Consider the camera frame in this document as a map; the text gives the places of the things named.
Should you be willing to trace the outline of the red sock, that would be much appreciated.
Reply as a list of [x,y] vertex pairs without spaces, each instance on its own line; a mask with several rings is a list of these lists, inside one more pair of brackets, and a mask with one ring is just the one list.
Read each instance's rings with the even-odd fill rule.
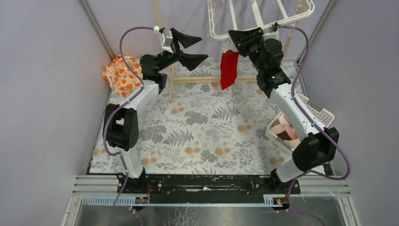
[[232,50],[222,53],[220,63],[220,84],[222,90],[227,89],[235,83],[237,78],[238,58],[239,53]]

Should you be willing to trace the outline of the white clip sock hanger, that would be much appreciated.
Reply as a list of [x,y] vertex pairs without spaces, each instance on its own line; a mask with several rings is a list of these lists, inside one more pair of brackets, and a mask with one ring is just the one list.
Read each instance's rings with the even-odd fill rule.
[[[283,3],[281,0],[276,0],[278,11],[280,14],[282,14],[283,18],[270,22],[268,24],[265,24],[259,5],[257,4],[256,0],[250,0],[249,5],[252,10],[253,18],[255,20],[256,27],[262,28],[264,31],[267,31],[267,33],[271,36],[278,37],[279,34],[278,32],[275,31],[275,26],[277,25],[289,25],[289,26],[295,26],[299,21],[308,18],[310,15],[313,14],[315,10],[315,5],[312,0],[299,0],[297,2],[297,13],[293,16],[289,16],[286,12],[285,7],[283,6]],[[208,28],[209,28],[209,33],[208,36],[211,40],[216,40],[216,41],[223,41],[223,48],[222,52],[225,53],[229,50],[231,39],[229,34],[216,34],[215,32],[215,4],[212,2],[212,0],[207,0],[207,8],[208,8]]]

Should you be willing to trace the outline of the white perforated plastic basket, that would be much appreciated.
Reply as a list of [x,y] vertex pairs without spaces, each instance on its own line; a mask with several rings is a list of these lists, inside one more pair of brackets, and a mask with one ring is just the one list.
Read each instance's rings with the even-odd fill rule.
[[[335,116],[329,112],[327,109],[323,108],[320,110],[315,109],[315,104],[306,96],[299,94],[300,99],[304,102],[304,104],[307,106],[309,111],[320,121],[322,122],[325,126],[329,127],[331,122],[334,120]],[[287,145],[283,144],[282,140],[280,138],[277,138],[277,136],[271,132],[271,126],[272,124],[276,121],[279,120],[282,124],[285,123],[285,120],[283,119],[283,115],[285,115],[283,112],[280,112],[273,120],[272,122],[266,127],[266,132],[265,136],[272,141],[274,144],[276,144],[280,149],[282,149],[286,154],[291,155],[292,152],[295,149],[290,149],[288,148]]]

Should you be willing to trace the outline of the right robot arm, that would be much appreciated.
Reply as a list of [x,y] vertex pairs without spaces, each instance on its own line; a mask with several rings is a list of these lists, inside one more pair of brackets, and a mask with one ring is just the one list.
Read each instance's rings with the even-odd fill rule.
[[262,28],[228,33],[239,54],[249,57],[257,70],[260,90],[287,116],[300,141],[291,160],[274,169],[266,179],[266,185],[281,194],[294,178],[334,159],[339,133],[320,122],[295,93],[294,85],[280,67],[284,54],[279,40],[266,38]]

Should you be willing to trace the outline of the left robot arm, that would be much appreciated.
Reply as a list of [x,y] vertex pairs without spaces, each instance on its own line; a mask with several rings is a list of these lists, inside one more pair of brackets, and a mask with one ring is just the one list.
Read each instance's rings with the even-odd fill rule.
[[150,193],[144,166],[140,162],[134,146],[139,139],[138,110],[159,95],[166,86],[167,75],[161,71],[176,62],[189,71],[196,69],[208,58],[207,54],[187,54],[183,49],[200,42],[201,37],[191,36],[171,28],[138,26],[123,33],[125,37],[135,30],[151,30],[160,36],[163,49],[157,55],[145,54],[140,58],[142,76],[133,73],[138,79],[138,88],[124,102],[108,104],[104,112],[103,143],[109,156],[119,157],[123,172],[118,174],[120,194]]

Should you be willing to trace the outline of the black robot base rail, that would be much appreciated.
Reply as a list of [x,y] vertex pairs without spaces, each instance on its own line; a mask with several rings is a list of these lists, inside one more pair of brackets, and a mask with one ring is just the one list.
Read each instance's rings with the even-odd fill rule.
[[278,185],[269,176],[261,175],[143,174],[128,178],[120,173],[116,177],[118,192],[167,201],[254,201],[262,195],[284,198],[288,191],[301,192],[298,182],[293,186],[289,182]]

